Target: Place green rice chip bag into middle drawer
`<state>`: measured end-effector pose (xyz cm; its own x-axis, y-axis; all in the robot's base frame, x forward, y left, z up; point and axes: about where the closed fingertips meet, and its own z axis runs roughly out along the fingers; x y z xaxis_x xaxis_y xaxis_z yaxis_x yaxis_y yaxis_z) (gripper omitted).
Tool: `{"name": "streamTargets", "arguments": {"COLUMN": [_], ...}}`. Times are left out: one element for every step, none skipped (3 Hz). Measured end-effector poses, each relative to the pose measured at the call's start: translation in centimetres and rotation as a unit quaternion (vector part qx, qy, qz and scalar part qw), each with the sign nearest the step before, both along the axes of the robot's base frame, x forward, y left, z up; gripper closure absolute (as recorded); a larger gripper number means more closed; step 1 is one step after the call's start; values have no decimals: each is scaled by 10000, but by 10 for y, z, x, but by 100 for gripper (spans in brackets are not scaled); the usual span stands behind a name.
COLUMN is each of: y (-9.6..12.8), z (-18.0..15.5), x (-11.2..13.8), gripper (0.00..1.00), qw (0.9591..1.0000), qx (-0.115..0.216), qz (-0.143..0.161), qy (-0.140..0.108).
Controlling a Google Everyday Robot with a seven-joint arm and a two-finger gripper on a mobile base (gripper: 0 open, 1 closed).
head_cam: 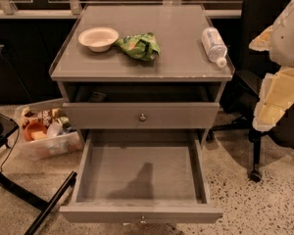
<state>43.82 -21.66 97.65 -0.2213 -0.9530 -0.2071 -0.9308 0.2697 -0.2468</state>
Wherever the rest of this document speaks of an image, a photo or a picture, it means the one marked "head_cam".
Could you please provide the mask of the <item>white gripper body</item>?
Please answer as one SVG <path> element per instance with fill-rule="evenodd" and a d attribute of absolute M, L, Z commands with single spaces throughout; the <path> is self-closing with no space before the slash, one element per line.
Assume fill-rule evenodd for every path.
<path fill-rule="evenodd" d="M 294 0 L 272 24 L 269 57 L 281 66 L 294 68 Z"/>

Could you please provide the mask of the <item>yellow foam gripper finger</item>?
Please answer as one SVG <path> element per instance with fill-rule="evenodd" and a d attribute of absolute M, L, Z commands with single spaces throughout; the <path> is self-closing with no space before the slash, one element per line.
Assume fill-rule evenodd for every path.
<path fill-rule="evenodd" d="M 275 127 L 294 104 L 294 68 L 282 67 L 275 74 L 267 73 L 259 96 L 252 125 L 265 132 Z"/>
<path fill-rule="evenodd" d="M 249 43 L 249 48 L 254 51 L 268 51 L 270 49 L 270 36 L 272 26 L 267 27 L 261 34 Z"/>

